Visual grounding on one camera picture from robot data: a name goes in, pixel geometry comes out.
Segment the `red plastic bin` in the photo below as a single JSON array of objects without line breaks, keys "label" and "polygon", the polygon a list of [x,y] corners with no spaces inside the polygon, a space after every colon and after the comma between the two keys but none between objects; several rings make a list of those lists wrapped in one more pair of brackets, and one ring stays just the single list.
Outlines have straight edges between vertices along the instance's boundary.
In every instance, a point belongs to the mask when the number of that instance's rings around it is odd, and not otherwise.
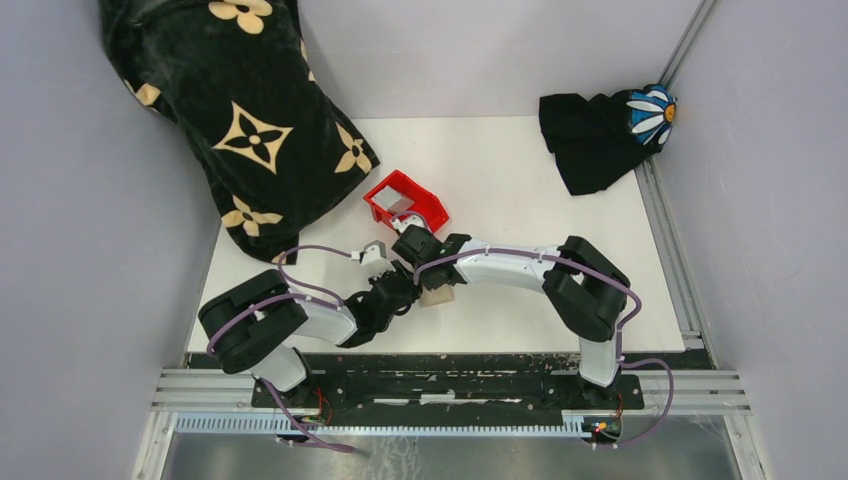
[{"label": "red plastic bin", "polygon": [[375,222],[392,226],[397,215],[420,215],[436,232],[450,220],[441,200],[400,170],[394,170],[363,196]]}]

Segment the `stack of credit cards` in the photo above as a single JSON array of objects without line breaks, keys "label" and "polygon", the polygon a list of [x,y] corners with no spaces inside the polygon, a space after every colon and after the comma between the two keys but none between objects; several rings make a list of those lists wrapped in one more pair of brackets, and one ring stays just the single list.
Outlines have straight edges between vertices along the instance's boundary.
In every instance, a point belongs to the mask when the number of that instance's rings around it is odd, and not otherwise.
[{"label": "stack of credit cards", "polygon": [[414,200],[390,186],[384,186],[377,191],[371,200],[374,205],[391,214],[409,210],[414,205]]}]

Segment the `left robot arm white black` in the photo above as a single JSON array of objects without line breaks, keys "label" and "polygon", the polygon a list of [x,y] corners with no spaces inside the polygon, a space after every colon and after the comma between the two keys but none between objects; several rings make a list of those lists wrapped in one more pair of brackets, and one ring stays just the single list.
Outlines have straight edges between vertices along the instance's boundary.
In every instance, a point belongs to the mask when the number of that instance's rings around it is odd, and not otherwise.
[{"label": "left robot arm white black", "polygon": [[197,314],[207,355],[226,374],[248,372],[271,383],[291,406],[307,404],[315,382],[291,336],[323,340],[340,348],[364,345],[385,332],[422,294],[400,262],[368,280],[370,288],[340,305],[310,296],[277,270],[266,270],[202,305]]}]

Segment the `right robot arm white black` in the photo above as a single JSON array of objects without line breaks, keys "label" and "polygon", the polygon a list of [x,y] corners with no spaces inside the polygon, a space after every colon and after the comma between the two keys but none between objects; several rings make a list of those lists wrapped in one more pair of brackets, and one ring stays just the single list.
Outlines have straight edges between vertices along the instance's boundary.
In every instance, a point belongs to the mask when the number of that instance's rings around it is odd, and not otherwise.
[{"label": "right robot arm white black", "polygon": [[580,400],[602,408],[617,396],[620,316],[629,301],[636,309],[641,301],[627,276],[588,240],[570,236],[559,246],[530,248],[468,234],[440,240],[423,227],[410,226],[399,234],[392,251],[413,267],[413,281],[428,290],[485,283],[544,295],[579,338]]}]

